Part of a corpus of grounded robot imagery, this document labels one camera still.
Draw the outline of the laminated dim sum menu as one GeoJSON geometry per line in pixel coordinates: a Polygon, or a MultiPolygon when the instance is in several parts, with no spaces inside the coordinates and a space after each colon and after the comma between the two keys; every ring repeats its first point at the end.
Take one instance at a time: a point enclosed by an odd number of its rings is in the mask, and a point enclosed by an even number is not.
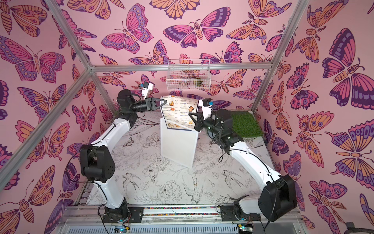
{"type": "Polygon", "coordinates": [[[195,123],[189,113],[197,113],[198,100],[180,96],[162,96],[161,99],[167,101],[161,107],[161,112],[168,129],[188,130],[194,129],[195,123]]]}

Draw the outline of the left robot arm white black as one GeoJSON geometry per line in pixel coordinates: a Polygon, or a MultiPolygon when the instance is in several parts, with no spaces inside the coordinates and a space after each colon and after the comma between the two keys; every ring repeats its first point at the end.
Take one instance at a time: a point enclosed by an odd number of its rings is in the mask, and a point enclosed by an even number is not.
{"type": "Polygon", "coordinates": [[[119,113],[109,129],[92,144],[81,146],[79,152],[81,174],[93,182],[103,195],[105,215],[116,222],[126,221],[129,210],[116,180],[112,178],[116,165],[111,151],[122,136],[132,129],[138,118],[137,113],[155,111],[167,104],[165,99],[144,97],[136,100],[135,96],[128,89],[120,91],[117,97],[119,113]]]}

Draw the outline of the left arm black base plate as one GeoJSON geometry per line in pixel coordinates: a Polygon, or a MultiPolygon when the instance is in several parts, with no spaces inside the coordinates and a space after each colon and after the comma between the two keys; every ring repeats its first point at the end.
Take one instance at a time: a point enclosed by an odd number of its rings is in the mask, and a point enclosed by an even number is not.
{"type": "Polygon", "coordinates": [[[105,207],[102,219],[104,223],[140,223],[143,218],[143,212],[144,207],[129,207],[124,210],[105,207]]]}

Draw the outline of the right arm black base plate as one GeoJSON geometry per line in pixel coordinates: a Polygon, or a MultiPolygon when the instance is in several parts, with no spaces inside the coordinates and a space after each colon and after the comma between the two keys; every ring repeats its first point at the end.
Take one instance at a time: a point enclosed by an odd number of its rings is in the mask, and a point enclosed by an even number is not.
{"type": "Polygon", "coordinates": [[[218,205],[217,212],[222,221],[242,222],[242,221],[261,221],[261,215],[256,213],[244,214],[234,207],[234,205],[218,205]]]}

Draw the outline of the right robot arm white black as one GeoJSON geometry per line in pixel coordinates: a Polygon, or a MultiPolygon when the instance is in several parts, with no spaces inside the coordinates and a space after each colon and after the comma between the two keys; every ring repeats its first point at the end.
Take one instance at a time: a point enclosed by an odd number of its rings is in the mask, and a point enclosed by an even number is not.
{"type": "Polygon", "coordinates": [[[274,222],[297,206],[295,181],[289,175],[281,175],[261,160],[233,129],[231,112],[220,109],[210,116],[190,113],[195,130],[205,129],[224,151],[237,160],[253,177],[262,190],[259,198],[242,196],[234,201],[237,219],[246,219],[250,214],[261,213],[269,222],[274,222]]]}

